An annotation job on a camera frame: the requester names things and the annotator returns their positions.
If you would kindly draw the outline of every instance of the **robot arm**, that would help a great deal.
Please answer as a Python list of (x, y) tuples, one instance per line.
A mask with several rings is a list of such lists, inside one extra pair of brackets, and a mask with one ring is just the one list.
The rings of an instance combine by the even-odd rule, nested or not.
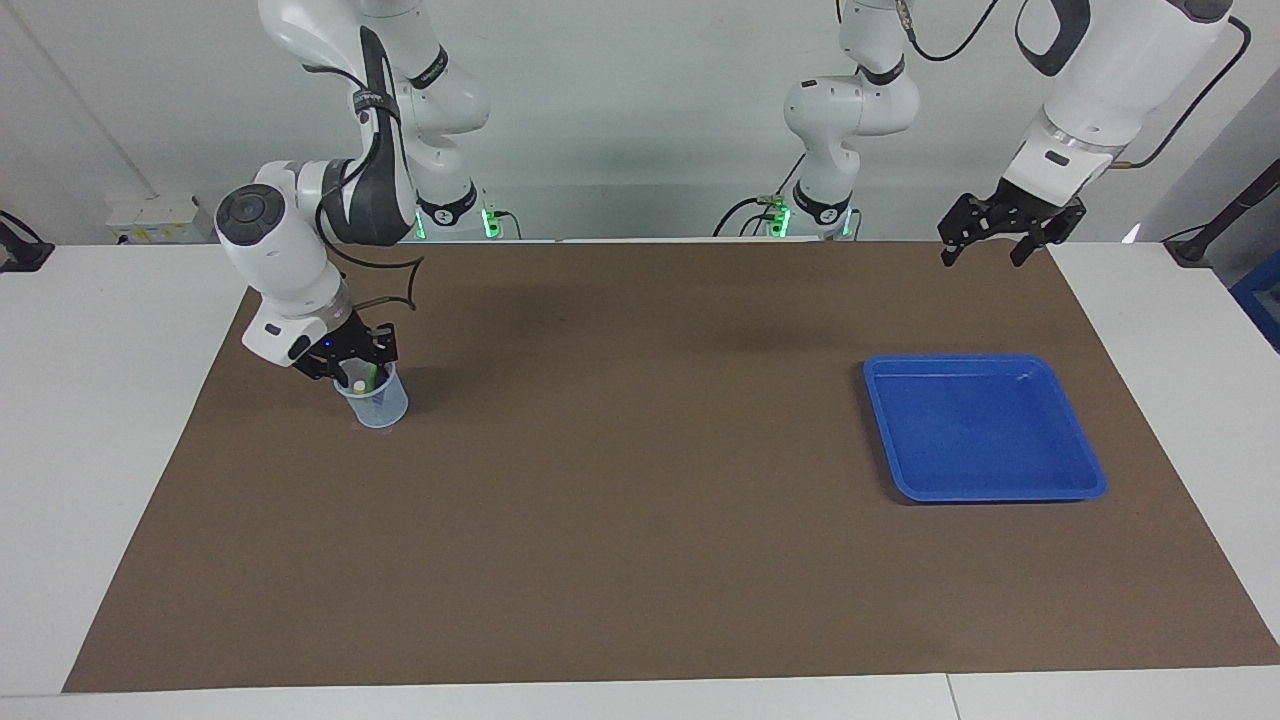
[[(343, 384), (348, 360), (394, 361), (396, 337), (390, 325), (370, 329), (360, 319), (328, 259), (326, 238), (388, 246), (421, 232), (419, 209), (429, 201), (419, 188), (462, 184), (457, 149), (447, 161), (424, 161), (451, 150), (433, 152), (424, 136), (443, 140), (447, 132), (476, 129), (489, 111), (483, 90), (465, 73), (451, 72), (421, 0), (358, 5), (260, 0), (259, 13), (269, 35), (305, 69), (344, 77), (356, 87), (352, 109), (362, 158), (269, 163), (253, 184), (223, 200), (215, 219), (232, 263), (262, 295), (243, 336), (246, 347), (278, 365)], [(453, 170), (445, 182), (436, 178), (440, 165)], [(470, 178), (466, 188), (447, 201), (457, 209), (449, 225), (483, 210)], [(443, 213), (434, 217), (439, 220)]]
[(1011, 258), (1066, 240), (1078, 195), (1169, 100), (1228, 23), (1231, 0), (1024, 0), (1018, 45), (1053, 92), (996, 192), (961, 196), (938, 224), (952, 265), (973, 242), (1025, 233)]
[(915, 122), (920, 91), (905, 72), (905, 41), (893, 0), (845, 0), (840, 42), (858, 69), (791, 88), (785, 117), (805, 146), (797, 179), (786, 188), (797, 210), (794, 234), (845, 234), (860, 168), (850, 141), (902, 132)]

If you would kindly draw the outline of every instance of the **brown mat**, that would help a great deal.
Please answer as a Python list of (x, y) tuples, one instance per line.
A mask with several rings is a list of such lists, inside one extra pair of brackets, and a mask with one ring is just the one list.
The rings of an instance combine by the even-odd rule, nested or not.
[[(1280, 662), (1052, 260), (1007, 250), (429, 247), (425, 310), (370, 313), (412, 398), (384, 432), (250, 356), (250, 299), (67, 691)], [(910, 505), (860, 379), (895, 352), (1043, 356), (1110, 493)]]

